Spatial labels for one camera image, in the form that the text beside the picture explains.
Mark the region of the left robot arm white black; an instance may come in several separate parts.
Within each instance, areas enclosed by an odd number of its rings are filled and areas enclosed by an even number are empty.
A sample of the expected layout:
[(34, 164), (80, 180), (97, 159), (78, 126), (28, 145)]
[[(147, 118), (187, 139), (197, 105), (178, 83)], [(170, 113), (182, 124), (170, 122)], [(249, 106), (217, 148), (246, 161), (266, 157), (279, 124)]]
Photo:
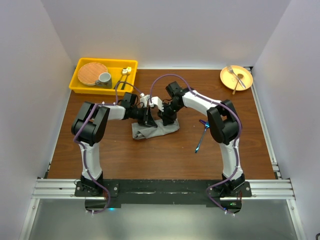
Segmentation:
[(114, 103), (84, 102), (72, 126), (74, 142), (80, 147), (82, 173), (80, 182), (92, 196), (99, 196), (104, 190), (103, 170), (100, 165), (100, 141), (104, 137), (107, 122), (111, 120), (134, 119), (145, 126), (151, 115), (148, 109), (150, 96), (141, 93), (125, 93)]

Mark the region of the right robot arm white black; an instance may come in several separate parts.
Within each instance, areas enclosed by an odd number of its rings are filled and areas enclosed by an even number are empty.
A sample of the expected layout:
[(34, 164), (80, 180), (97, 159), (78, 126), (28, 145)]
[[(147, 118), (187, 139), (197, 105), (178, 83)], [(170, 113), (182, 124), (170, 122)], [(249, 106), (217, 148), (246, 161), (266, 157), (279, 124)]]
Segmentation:
[(221, 150), (223, 192), (227, 196), (235, 196), (245, 182), (245, 175), (241, 168), (239, 154), (242, 125), (233, 103), (230, 100), (218, 101), (208, 98), (192, 88), (183, 89), (175, 81), (165, 89), (171, 101), (164, 103), (163, 110), (158, 112), (163, 125), (174, 123), (177, 112), (183, 107), (207, 115), (210, 134)]

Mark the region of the grey cloth napkin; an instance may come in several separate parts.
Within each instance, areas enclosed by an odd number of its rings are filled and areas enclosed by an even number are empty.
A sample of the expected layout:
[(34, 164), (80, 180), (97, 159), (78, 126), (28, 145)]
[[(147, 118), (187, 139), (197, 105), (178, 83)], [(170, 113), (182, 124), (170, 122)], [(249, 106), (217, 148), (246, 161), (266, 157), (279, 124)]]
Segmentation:
[(180, 129), (178, 120), (173, 124), (164, 126), (162, 120), (156, 120), (157, 127), (139, 125), (137, 122), (131, 124), (132, 138), (134, 140), (150, 139), (174, 133)]

